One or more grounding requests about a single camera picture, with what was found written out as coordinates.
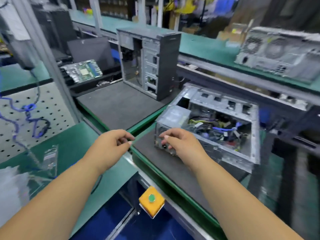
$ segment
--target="green button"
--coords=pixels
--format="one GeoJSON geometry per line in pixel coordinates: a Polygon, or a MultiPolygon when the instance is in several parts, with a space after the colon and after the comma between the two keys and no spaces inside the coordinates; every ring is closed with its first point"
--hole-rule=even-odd
{"type": "Polygon", "coordinates": [[[156,200],[156,197],[154,194],[150,194],[148,199],[149,199],[149,202],[152,203],[156,200]]]}

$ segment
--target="hand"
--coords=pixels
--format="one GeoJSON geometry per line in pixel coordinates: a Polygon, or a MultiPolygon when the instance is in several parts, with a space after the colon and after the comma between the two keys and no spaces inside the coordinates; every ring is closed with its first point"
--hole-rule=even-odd
{"type": "Polygon", "coordinates": [[[98,170],[99,174],[115,165],[130,148],[134,136],[123,129],[111,130],[96,139],[82,160],[98,170]]]}
{"type": "Polygon", "coordinates": [[[201,161],[210,159],[198,139],[191,132],[180,128],[172,128],[163,132],[159,137],[164,138],[161,144],[169,143],[168,148],[174,148],[184,164],[192,171],[197,170],[201,161]]]}

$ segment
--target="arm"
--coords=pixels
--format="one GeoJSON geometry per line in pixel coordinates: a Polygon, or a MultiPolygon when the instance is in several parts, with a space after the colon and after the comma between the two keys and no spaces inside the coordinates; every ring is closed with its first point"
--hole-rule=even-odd
{"type": "Polygon", "coordinates": [[[0,228],[0,239],[68,239],[99,175],[129,149],[131,142],[126,138],[134,140],[121,129],[99,136],[80,161],[54,179],[0,228]]]}
{"type": "Polygon", "coordinates": [[[194,172],[229,240],[302,240],[289,226],[212,160],[196,137],[183,129],[162,133],[181,160],[194,172]]]}

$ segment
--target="left hand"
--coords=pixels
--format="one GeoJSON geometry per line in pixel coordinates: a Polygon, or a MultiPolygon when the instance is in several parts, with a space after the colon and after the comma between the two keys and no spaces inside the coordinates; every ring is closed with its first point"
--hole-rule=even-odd
{"type": "Polygon", "coordinates": [[[134,136],[123,129],[111,130],[96,139],[82,160],[98,170],[99,174],[115,165],[130,148],[134,136]]]}

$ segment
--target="pegboard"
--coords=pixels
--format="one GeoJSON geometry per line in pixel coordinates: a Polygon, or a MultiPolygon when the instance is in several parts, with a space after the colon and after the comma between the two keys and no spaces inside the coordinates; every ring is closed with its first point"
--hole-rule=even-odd
{"type": "MultiPolygon", "coordinates": [[[[34,103],[37,93],[37,88],[31,88],[7,97],[13,99],[13,105],[16,108],[21,108],[23,105],[34,103]]],[[[11,109],[8,100],[0,99],[0,112],[3,117],[18,123],[20,127],[18,139],[25,141],[30,148],[75,125],[54,82],[40,86],[39,101],[36,108],[31,111],[31,118],[44,117],[51,123],[50,129],[42,137],[32,137],[34,123],[26,121],[25,113],[11,109]]],[[[44,125],[45,121],[38,121],[36,133],[39,133],[44,125]]],[[[12,123],[0,119],[0,163],[25,151],[23,147],[12,141],[13,131],[12,123]]]]}

